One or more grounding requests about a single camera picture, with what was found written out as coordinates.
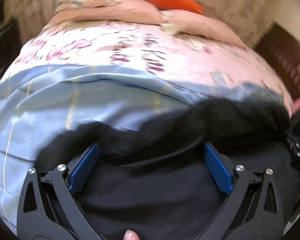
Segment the person's thumb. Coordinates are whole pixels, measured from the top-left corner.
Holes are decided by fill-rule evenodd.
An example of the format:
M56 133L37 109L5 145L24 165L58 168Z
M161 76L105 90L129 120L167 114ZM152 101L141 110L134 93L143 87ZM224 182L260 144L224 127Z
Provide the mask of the person's thumb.
M139 236L137 235L136 232L134 232L132 230L127 230L125 232L123 240L140 240L140 238L139 238Z

